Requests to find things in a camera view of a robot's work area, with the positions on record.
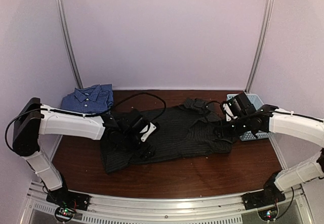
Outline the blue checked shirt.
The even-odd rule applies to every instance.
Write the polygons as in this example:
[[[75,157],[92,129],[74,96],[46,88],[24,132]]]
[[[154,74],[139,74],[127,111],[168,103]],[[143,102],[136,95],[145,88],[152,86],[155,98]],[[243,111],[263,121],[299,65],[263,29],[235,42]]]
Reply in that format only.
[[[75,89],[62,99],[61,109],[97,114],[108,111],[114,104],[111,84],[97,84],[84,89]]]

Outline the black pinstriped long sleeve shirt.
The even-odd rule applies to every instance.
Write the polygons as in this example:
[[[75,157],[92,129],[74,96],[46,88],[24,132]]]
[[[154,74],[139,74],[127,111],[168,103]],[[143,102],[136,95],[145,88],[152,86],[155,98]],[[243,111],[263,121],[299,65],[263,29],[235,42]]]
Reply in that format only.
[[[130,165],[230,153],[237,139],[216,132],[220,120],[213,104],[187,98],[178,106],[166,108],[155,123],[157,129],[140,149],[118,147],[104,137],[100,144],[103,168],[110,174]]]

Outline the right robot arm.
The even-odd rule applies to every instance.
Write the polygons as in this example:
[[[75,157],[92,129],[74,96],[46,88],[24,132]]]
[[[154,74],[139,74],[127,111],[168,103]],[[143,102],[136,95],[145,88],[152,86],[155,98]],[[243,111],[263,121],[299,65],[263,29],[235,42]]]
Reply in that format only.
[[[288,111],[275,105],[255,106],[246,93],[220,103],[225,119],[215,124],[222,137],[240,137],[250,133],[286,136],[318,146],[319,152],[283,170],[273,173],[261,191],[243,195],[248,208],[274,205],[285,199],[284,192],[294,186],[323,178],[323,118]]]

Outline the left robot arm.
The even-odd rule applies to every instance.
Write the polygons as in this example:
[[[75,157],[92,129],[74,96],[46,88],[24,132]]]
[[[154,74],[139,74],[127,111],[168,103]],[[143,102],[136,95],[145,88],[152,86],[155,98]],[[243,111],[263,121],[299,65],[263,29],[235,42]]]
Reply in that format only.
[[[31,98],[18,116],[8,126],[13,126],[13,139],[7,147],[26,160],[35,174],[47,187],[54,202],[67,206],[73,201],[63,175],[54,167],[38,142],[40,135],[62,135],[102,141],[117,151],[137,154],[148,159],[155,153],[147,142],[157,131],[158,124],[146,119],[134,109],[120,120],[109,111],[85,114],[66,111],[42,104]]]

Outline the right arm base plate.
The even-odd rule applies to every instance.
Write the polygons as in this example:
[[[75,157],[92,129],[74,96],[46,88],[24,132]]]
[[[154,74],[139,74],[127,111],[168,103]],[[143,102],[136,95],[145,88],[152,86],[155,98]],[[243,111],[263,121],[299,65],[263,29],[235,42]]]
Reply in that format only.
[[[283,193],[273,194],[266,190],[245,193],[241,198],[245,210],[256,209],[259,218],[265,222],[274,221],[279,217],[278,203],[286,200]]]

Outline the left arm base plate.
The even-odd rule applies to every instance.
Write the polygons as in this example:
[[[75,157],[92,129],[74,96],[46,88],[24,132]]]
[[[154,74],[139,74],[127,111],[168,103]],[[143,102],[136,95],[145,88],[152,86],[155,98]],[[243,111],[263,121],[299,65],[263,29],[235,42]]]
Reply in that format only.
[[[61,200],[53,193],[47,193],[46,201],[58,206],[54,211],[54,218],[60,223],[66,223],[80,217],[78,211],[88,210],[90,195],[69,191],[67,200]]]

